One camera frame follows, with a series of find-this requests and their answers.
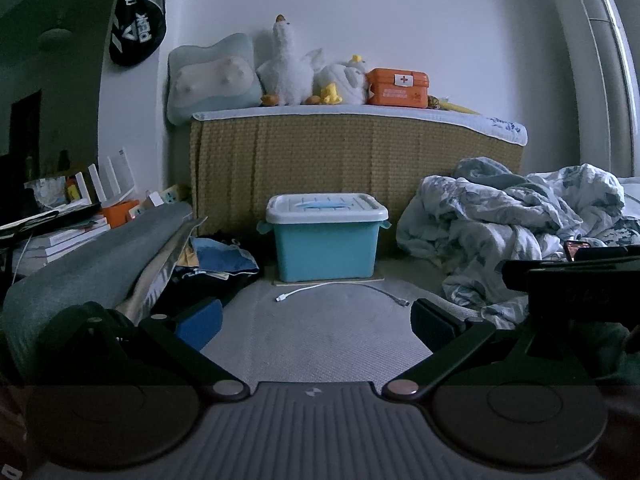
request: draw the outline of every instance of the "light blue pillow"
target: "light blue pillow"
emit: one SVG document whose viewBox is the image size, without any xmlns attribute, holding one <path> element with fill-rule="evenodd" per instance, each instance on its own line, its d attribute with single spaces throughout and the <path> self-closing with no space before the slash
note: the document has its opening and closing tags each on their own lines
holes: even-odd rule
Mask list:
<svg viewBox="0 0 640 480">
<path fill-rule="evenodd" d="M 232 34 L 208 47 L 179 46 L 169 54 L 166 114 L 173 124 L 197 112 L 260 106 L 261 97 L 254 44 L 246 34 Z"/>
</svg>

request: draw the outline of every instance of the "plush toy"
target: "plush toy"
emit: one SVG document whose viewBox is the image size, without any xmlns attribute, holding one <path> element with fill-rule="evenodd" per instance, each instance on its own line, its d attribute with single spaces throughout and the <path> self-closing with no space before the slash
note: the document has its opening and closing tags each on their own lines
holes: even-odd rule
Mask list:
<svg viewBox="0 0 640 480">
<path fill-rule="evenodd" d="M 280 14 L 273 25 L 274 57 L 258 67 L 265 106 L 299 105 L 313 95 L 316 70 L 324 66 L 322 49 L 300 57 L 291 24 Z"/>
<path fill-rule="evenodd" d="M 428 96 L 429 106 L 432 110 L 450 110 L 452 112 L 460 112 L 462 114 L 480 115 L 478 112 L 470 110 L 460 105 L 455 105 L 449 102 L 449 99 L 438 99 L 432 95 Z"/>
<path fill-rule="evenodd" d="M 331 64 L 316 75 L 316 84 L 326 88 L 335 84 L 345 105 L 363 105 L 367 102 L 367 69 L 361 56 L 353 56 L 347 65 Z"/>
<path fill-rule="evenodd" d="M 320 104 L 321 105 L 339 105 L 342 102 L 342 97 L 338 95 L 335 83 L 329 83 L 325 88 L 320 91 Z"/>
</svg>

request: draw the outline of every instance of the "woven bed headboard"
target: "woven bed headboard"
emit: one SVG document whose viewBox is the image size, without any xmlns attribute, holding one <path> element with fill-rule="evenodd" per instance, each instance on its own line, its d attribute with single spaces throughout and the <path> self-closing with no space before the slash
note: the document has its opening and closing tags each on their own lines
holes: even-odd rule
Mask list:
<svg viewBox="0 0 640 480">
<path fill-rule="evenodd" d="M 396 224 L 430 174 L 488 156 L 518 171 L 523 148 L 462 126 L 351 114 L 273 115 L 191 123 L 194 211 L 202 232 L 255 233 L 267 201 L 283 193 L 364 192 Z M 379 252 L 395 248 L 395 229 Z"/>
</svg>

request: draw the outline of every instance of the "white plush goose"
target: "white plush goose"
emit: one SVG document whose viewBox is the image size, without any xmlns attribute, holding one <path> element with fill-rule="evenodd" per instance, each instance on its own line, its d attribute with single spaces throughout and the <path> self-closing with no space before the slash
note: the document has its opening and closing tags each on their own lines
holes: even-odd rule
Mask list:
<svg viewBox="0 0 640 480">
<path fill-rule="evenodd" d="M 313 95 L 315 71 L 324 65 L 322 49 L 299 56 L 291 24 L 282 14 L 273 25 L 273 59 L 256 71 L 266 95 L 267 106 L 299 105 Z"/>
</svg>

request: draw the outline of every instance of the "storage box handle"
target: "storage box handle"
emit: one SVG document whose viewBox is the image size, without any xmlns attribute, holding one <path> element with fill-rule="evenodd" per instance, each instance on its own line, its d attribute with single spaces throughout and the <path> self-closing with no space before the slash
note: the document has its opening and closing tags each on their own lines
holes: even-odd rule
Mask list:
<svg viewBox="0 0 640 480">
<path fill-rule="evenodd" d="M 273 230 L 273 224 L 265 222 L 264 220 L 260 220 L 258 222 L 258 225 L 255 227 L 255 230 L 258 231 L 261 235 L 265 235 Z"/>
<path fill-rule="evenodd" d="M 351 207 L 353 204 L 345 204 L 343 202 L 300 202 L 296 207 L 304 209 L 338 209 Z"/>
</svg>

